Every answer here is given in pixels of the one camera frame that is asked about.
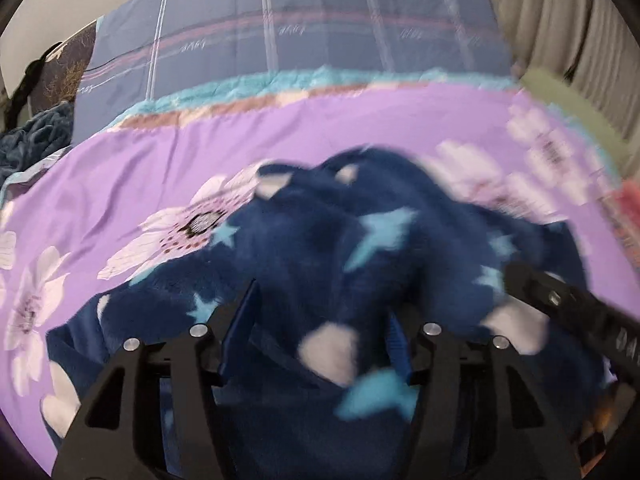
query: white stripe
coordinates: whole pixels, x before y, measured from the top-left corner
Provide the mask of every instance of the white stripe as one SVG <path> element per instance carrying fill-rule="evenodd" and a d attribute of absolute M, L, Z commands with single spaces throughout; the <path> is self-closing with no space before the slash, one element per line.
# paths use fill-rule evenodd
<path fill-rule="evenodd" d="M 160 26 L 158 27 L 158 44 L 156 44 L 156 56 L 153 60 L 154 64 L 154 72 L 151 78 L 151 92 L 149 94 L 149 98 L 154 98 L 154 93 L 156 91 L 156 68 L 158 67 L 158 52 L 160 51 L 160 37 L 162 36 L 162 22 L 164 22 L 164 12 L 166 10 L 166 1 L 162 3 L 162 9 L 160 10 Z"/>
<path fill-rule="evenodd" d="M 391 49 L 386 40 L 385 29 L 383 27 L 382 15 L 380 15 L 380 5 L 378 0 L 367 0 L 369 6 L 369 13 L 371 15 L 371 24 L 373 26 L 373 35 L 376 38 L 376 44 L 378 46 L 378 53 L 380 54 L 380 61 L 382 62 L 382 68 L 386 72 L 395 72 L 395 64 L 393 56 L 391 55 Z"/>
<path fill-rule="evenodd" d="M 160 20 L 162 19 L 162 4 L 164 0 L 160 0 L 160 9 L 158 10 L 158 21 L 156 22 L 156 33 L 154 34 L 154 42 L 151 45 L 151 58 L 149 59 L 149 76 L 146 80 L 146 93 L 145 99 L 148 100 L 151 95 L 151 78 L 153 77 L 153 63 L 156 51 L 156 42 L 158 41 L 158 35 L 160 34 Z"/>
<path fill-rule="evenodd" d="M 456 39 L 460 46 L 462 61 L 464 62 L 467 70 L 473 71 L 476 69 L 476 63 L 474 61 L 473 54 L 471 54 L 471 50 L 469 49 L 469 38 L 466 35 L 465 26 L 462 24 L 462 20 L 460 19 L 460 6 L 458 5 L 458 1 L 444 0 L 444 3 L 447 5 L 447 9 L 449 9 L 449 15 L 456 27 Z"/>
<path fill-rule="evenodd" d="M 276 49 L 276 31 L 273 21 L 271 0 L 262 0 L 262 23 L 264 27 L 264 49 L 267 56 L 267 70 L 278 69 L 278 52 Z"/>

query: navy blue blanket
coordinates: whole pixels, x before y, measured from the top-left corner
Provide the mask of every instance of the navy blue blanket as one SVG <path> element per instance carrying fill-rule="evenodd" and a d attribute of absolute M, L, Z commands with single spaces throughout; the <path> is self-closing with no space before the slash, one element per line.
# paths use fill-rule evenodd
<path fill-rule="evenodd" d="M 33 116 L 0 137 L 0 186 L 12 174 L 30 168 L 71 143 L 73 105 L 62 102 Z"/>
<path fill-rule="evenodd" d="M 354 150 L 311 170 L 259 173 L 254 198 L 208 246 L 95 296 L 47 334 L 49 358 L 82 399 L 124 340 L 176 336 L 255 278 L 262 306 L 246 365 L 214 392 L 241 479 L 389 478 L 416 401 L 384 352 L 389 306 L 412 301 L 425 320 L 482 340 L 507 300 L 507 261 L 587 285 L 564 222 L 456 202 L 398 154 Z M 573 431 L 599 391 L 602 360 L 553 325 L 527 353 Z M 166 392 L 166 455 L 177 472 Z"/>

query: blue gray fabric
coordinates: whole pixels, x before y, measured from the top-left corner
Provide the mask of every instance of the blue gray fabric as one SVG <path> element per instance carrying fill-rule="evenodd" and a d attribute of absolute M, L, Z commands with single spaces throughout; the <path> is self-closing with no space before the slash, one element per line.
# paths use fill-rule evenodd
<path fill-rule="evenodd" d="M 511 66 L 491 0 L 131 0 L 96 34 L 74 144 L 138 102 L 234 76 Z"/>
<path fill-rule="evenodd" d="M 345 180 L 338 172 L 347 166 Z M 504 300 L 507 261 L 586 287 L 564 222 L 541 226 L 455 202 L 398 154 L 353 150 L 310 170 L 270 164 L 259 174 L 279 189 L 257 192 L 208 246 L 95 296 L 47 334 L 49 358 L 82 399 L 124 340 L 172 338 L 255 278 L 262 301 L 244 367 L 214 390 L 242 480 L 390 478 L 416 398 L 385 357 L 391 306 L 412 301 L 425 320 L 481 340 L 490 335 L 481 321 Z M 351 388 L 297 359 L 301 341 L 327 323 L 358 336 Z M 523 358 L 573 431 L 599 390 L 602 360 L 554 326 L 542 351 Z M 168 406 L 165 397 L 166 453 L 177 472 Z"/>
<path fill-rule="evenodd" d="M 24 126 L 0 137 L 0 186 L 14 173 L 40 162 L 68 146 L 74 124 L 74 108 L 68 102 L 33 116 Z"/>

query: bed sheet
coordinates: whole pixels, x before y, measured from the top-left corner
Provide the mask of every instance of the bed sheet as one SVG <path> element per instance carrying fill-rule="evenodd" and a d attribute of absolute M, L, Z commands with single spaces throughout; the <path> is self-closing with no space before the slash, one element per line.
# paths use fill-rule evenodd
<path fill-rule="evenodd" d="M 568 218 L 591 290 L 640 314 L 636 274 L 600 213 L 610 178 L 584 137 L 526 92 L 404 84 L 133 116 L 71 150 L 5 206 L 0 373 L 11 380 L 0 386 L 0 408 L 45 470 L 55 449 L 40 403 L 65 388 L 55 364 L 47 367 L 44 333 L 168 254 L 200 246 L 167 253 L 160 241 L 170 231 L 183 236 L 225 182 L 265 159 L 315 165 L 375 143 L 411 154 L 461 200 L 541 223 Z M 8 339 L 17 324 L 23 336 Z"/>
<path fill-rule="evenodd" d="M 137 102 L 321 66 L 508 76 L 491 0 L 131 0 L 99 22 L 73 144 Z"/>

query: silver screw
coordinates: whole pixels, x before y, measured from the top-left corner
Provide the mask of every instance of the silver screw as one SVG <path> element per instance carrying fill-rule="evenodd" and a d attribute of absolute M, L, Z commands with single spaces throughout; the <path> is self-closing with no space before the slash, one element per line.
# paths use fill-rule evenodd
<path fill-rule="evenodd" d="M 549 294 L 549 301 L 555 306 L 558 306 L 560 304 L 560 299 L 561 299 L 560 294 L 558 294 L 554 290 L 552 290 L 551 293 Z"/>
<path fill-rule="evenodd" d="M 441 329 L 440 325 L 437 324 L 437 323 L 426 323 L 422 327 L 422 331 L 426 335 L 440 335 L 442 333 L 442 329 Z"/>
<path fill-rule="evenodd" d="M 504 350 L 505 348 L 509 348 L 509 340 L 505 338 L 505 336 L 497 335 L 494 337 L 494 346 L 498 350 Z"/>
<path fill-rule="evenodd" d="M 192 337 L 202 337 L 207 333 L 208 330 L 209 329 L 207 328 L 207 325 L 193 325 L 189 329 L 189 334 L 191 334 Z"/>
<path fill-rule="evenodd" d="M 127 352 L 133 352 L 135 349 L 137 349 L 140 346 L 140 339 L 136 339 L 135 337 L 130 337 L 129 339 L 127 339 L 124 344 L 122 345 L 122 347 L 127 351 Z"/>

